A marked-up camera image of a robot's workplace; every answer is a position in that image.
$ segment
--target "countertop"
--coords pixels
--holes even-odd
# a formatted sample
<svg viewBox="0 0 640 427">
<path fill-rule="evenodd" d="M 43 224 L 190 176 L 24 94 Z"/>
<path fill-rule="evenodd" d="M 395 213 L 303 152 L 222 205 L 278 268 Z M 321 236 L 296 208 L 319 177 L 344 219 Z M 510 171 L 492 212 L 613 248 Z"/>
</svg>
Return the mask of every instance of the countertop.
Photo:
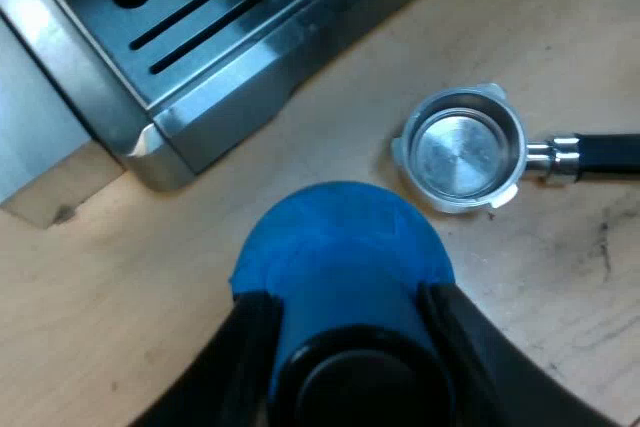
<svg viewBox="0 0 640 427">
<path fill-rule="evenodd" d="M 47 231 L 0 214 L 0 425 L 124 426 L 229 312 L 250 229 L 312 183 L 412 200 L 389 141 L 427 95 L 500 83 L 531 137 L 640 131 L 638 0 L 415 0 L 302 86 L 192 186 L 125 174 Z M 493 214 L 422 207 L 458 282 L 538 365 L 640 416 L 640 186 L 523 181 Z"/>
</svg>

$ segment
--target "slot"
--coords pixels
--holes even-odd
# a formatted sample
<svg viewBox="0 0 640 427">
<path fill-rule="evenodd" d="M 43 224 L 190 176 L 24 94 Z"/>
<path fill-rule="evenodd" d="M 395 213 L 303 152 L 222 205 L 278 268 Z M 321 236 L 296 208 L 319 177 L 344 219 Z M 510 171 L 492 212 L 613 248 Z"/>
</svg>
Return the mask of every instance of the slot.
<svg viewBox="0 0 640 427">
<path fill-rule="evenodd" d="M 169 30 L 172 26 L 180 22 L 182 19 L 187 17 L 189 14 L 195 12 L 197 9 L 202 7 L 204 4 L 209 2 L 210 0 L 192 0 L 188 4 L 180 7 L 180 9 L 176 10 L 173 14 L 169 15 L 166 19 L 160 21 L 154 27 L 146 31 L 137 39 L 133 40 L 129 47 L 131 50 L 139 50 L 149 42 L 154 40 L 156 37 L 160 36 L 167 30 Z"/>
<path fill-rule="evenodd" d="M 165 57 L 160 59 L 158 62 L 153 64 L 149 69 L 149 71 L 153 75 L 159 74 L 163 70 L 170 67 L 172 64 L 176 63 L 182 57 L 187 55 L 193 49 L 195 49 L 196 47 L 200 46 L 201 44 L 209 40 L 211 37 L 216 35 L 226 26 L 231 24 L 234 20 L 237 20 L 240 16 L 247 13 L 249 10 L 254 8 L 256 5 L 258 5 L 262 1 L 263 0 L 243 0 L 239 4 L 236 4 L 226 14 L 224 14 L 218 20 L 213 22 L 211 25 L 209 25 L 209 27 L 197 33 L 196 35 L 191 37 L 189 40 L 187 40 L 185 43 L 183 43 L 180 47 L 175 49 L 173 52 L 171 52 L 170 54 L 166 55 Z"/>
</svg>

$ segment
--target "blue rubber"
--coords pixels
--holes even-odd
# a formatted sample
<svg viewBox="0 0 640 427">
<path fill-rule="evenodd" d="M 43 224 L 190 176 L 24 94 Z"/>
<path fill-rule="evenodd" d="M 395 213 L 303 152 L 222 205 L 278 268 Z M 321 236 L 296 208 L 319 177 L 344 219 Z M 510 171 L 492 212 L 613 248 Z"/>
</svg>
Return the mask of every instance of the blue rubber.
<svg viewBox="0 0 640 427">
<path fill-rule="evenodd" d="M 415 308 L 420 284 L 453 283 L 449 257 L 424 217 L 397 195 L 334 182 L 273 207 L 247 239 L 233 294 L 266 291 L 283 302 L 270 394 L 285 362 L 318 334 L 379 327 L 434 352 Z"/>
</svg>

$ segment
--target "black handle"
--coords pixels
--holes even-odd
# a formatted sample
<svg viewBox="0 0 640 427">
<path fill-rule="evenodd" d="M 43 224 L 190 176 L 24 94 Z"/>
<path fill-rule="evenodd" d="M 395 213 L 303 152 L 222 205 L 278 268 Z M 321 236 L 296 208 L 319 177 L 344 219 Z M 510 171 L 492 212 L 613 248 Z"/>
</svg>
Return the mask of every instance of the black handle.
<svg viewBox="0 0 640 427">
<path fill-rule="evenodd" d="M 130 427 L 250 427 L 267 393 L 282 305 L 245 294 L 187 371 Z"/>
<path fill-rule="evenodd" d="M 640 179 L 640 134 L 577 135 L 583 179 Z"/>
<path fill-rule="evenodd" d="M 456 285 L 422 286 L 418 308 L 453 375 L 462 425 L 617 427 L 540 370 Z"/>
</svg>

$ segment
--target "black plastic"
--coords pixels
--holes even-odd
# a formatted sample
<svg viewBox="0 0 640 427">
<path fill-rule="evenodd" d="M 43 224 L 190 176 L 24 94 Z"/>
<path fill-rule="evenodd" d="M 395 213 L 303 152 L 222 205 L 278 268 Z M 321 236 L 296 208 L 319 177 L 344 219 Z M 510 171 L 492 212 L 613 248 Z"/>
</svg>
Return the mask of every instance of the black plastic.
<svg viewBox="0 0 640 427">
<path fill-rule="evenodd" d="M 577 180 L 640 178 L 640 134 L 578 135 Z"/>
<path fill-rule="evenodd" d="M 366 373 L 363 372 L 363 356 L 371 360 Z M 414 372 L 411 379 L 403 366 Z M 367 400 L 360 381 L 349 381 L 349 373 L 363 375 L 372 382 L 385 374 L 395 376 L 396 386 L 402 385 L 411 398 L 389 395 L 383 403 L 379 395 L 388 392 L 394 383 L 391 381 L 382 384 L 379 392 L 371 390 Z M 331 427 L 446 427 L 454 419 L 453 385 L 437 354 L 426 352 L 395 332 L 371 326 L 335 329 L 311 339 L 285 364 L 278 386 L 275 401 L 270 406 L 272 427 L 308 427 L 308 422 L 312 422 L 309 425 L 322 425 L 322 422 L 310 420 L 314 415 Z M 422 396 L 423 406 L 428 408 L 426 412 L 414 402 L 413 396 L 417 393 Z M 333 412 L 321 412 L 322 407 L 332 408 Z M 424 417 L 416 418 L 418 411 Z M 389 416 L 393 417 L 393 424 L 389 424 Z"/>
<path fill-rule="evenodd" d="M 342 352 L 317 366 L 296 402 L 296 426 L 422 427 L 432 406 L 426 383 L 377 350 Z"/>
<path fill-rule="evenodd" d="M 456 285 L 422 286 L 418 307 L 453 375 L 462 425 L 616 426 L 540 370 Z"/>
<path fill-rule="evenodd" d="M 249 427 L 267 392 L 282 307 L 245 294 L 178 381 L 132 427 Z"/>
</svg>

